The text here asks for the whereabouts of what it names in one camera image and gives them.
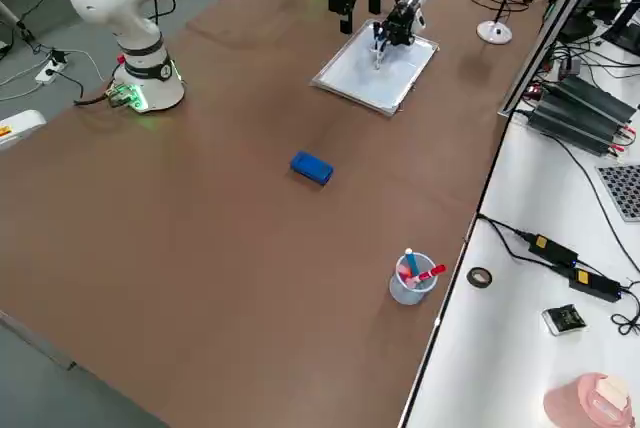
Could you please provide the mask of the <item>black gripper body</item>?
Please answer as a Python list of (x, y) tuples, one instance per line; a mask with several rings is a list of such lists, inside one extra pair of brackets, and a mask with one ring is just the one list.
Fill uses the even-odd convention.
[(410, 46), (414, 42), (413, 25), (418, 12), (418, 0), (400, 0), (384, 21), (386, 41), (392, 46)]

